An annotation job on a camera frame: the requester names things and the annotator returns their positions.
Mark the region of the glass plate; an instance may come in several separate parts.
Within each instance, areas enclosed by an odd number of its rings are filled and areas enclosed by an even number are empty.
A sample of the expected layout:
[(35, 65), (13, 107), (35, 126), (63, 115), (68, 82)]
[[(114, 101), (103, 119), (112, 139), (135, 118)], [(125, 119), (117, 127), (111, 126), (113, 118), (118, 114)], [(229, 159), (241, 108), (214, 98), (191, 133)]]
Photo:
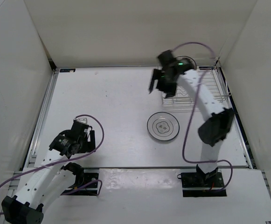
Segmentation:
[(163, 142), (174, 140), (180, 132), (179, 121), (174, 115), (167, 112), (152, 114), (147, 120), (146, 126), (152, 138)]

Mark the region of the orange sunburst plate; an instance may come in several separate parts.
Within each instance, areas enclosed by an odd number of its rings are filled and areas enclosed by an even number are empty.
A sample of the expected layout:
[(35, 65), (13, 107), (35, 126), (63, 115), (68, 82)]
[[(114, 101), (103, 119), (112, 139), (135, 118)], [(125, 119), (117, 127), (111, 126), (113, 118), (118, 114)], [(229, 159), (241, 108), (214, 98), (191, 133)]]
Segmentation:
[(176, 58), (179, 60), (179, 65), (184, 64), (184, 63), (189, 63), (192, 65), (194, 70), (197, 70), (196, 61), (193, 58), (189, 56), (184, 56), (184, 55), (177, 56)]

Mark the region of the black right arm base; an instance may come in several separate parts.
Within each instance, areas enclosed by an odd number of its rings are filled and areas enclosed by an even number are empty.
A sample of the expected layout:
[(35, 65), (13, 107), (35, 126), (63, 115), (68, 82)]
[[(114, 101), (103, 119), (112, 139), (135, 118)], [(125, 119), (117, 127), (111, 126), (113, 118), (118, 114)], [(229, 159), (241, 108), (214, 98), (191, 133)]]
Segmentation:
[(177, 178), (181, 180), (183, 197), (226, 197), (222, 173), (211, 177), (205, 182), (197, 176), (197, 173), (180, 173)]

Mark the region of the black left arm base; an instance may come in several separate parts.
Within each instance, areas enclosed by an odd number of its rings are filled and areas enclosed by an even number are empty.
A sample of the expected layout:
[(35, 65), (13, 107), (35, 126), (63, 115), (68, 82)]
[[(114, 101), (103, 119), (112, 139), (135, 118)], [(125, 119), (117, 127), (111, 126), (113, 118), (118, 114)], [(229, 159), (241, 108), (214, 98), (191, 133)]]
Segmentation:
[[(80, 181), (77, 186), (72, 185), (69, 188), (67, 188), (63, 194), (69, 195), (69, 196), (97, 196), (98, 189), (100, 187), (100, 183), (97, 181), (99, 179), (99, 169), (84, 169), (83, 172), (83, 181)], [(86, 187), (83, 187), (77, 192), (69, 194), (71, 191), (74, 191), (75, 189), (82, 187), (83, 185), (88, 184), (89, 182), (94, 182), (91, 185), (88, 185)]]

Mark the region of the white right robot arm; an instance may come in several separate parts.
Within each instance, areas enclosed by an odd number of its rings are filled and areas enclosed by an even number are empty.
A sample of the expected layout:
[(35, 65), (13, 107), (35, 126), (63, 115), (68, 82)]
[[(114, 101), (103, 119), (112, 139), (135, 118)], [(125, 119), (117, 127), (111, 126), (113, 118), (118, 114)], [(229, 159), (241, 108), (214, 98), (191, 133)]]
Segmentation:
[[(196, 165), (195, 180), (198, 185), (205, 187), (212, 182), (218, 172), (217, 164), (220, 162), (218, 156), (222, 142), (231, 130), (235, 112), (215, 99), (208, 87), (203, 84), (203, 78), (204, 75), (199, 75), (189, 60), (179, 62), (174, 59), (170, 64), (162, 65), (161, 69), (152, 71), (149, 91), (152, 92), (156, 88), (170, 98), (176, 94), (177, 87), (180, 86), (193, 99), (194, 105), (182, 146), (182, 158), (185, 162)], [(204, 121), (197, 130), (202, 141), (202, 151), (199, 161), (190, 161), (185, 157), (184, 151), (196, 109), (200, 111)]]

